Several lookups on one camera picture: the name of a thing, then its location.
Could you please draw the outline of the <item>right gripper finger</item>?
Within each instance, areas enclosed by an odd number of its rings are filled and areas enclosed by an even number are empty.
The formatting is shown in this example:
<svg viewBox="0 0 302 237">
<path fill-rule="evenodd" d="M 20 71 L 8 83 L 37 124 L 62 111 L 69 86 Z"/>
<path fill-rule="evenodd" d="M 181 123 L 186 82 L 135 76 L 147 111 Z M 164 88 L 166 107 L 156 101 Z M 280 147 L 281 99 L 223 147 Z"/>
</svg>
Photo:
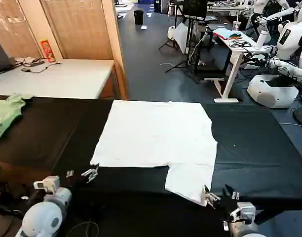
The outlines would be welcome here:
<svg viewBox="0 0 302 237">
<path fill-rule="evenodd" d="M 239 199 L 240 193 L 235 191 L 230 185 L 225 184 L 225 187 L 222 189 L 222 195 L 230 199 Z"/>
<path fill-rule="evenodd" d="M 203 205 L 204 206 L 211 206 L 213 209 L 217 209 L 220 206 L 221 198 L 211 192 L 208 187 L 205 185 L 203 189 Z"/>
</svg>

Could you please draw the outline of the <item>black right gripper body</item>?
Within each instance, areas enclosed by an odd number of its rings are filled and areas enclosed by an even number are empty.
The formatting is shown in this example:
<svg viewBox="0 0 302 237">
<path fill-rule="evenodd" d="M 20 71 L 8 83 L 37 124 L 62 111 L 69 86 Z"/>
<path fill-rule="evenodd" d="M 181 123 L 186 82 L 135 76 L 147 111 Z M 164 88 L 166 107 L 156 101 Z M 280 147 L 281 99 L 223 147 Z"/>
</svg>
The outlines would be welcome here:
<svg viewBox="0 0 302 237">
<path fill-rule="evenodd" d="M 238 199 L 232 198 L 231 196 L 223 194 L 220 200 L 214 202 L 214 207 L 222 212 L 223 218 L 226 221 L 234 221 L 237 214 L 231 216 L 231 213 L 237 209 Z"/>
</svg>

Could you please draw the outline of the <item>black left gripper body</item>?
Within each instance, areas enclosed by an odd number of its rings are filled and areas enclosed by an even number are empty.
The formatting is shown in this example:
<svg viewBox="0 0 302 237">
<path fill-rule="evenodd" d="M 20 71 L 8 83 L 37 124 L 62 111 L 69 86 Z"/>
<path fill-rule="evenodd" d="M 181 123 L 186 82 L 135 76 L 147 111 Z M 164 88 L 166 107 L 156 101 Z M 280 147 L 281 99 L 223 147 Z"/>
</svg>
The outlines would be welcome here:
<svg viewBox="0 0 302 237">
<path fill-rule="evenodd" d="M 63 187 L 67 188 L 74 195 L 81 187 L 86 185 L 87 181 L 88 177 L 86 176 L 71 176 L 64 179 Z"/>
</svg>

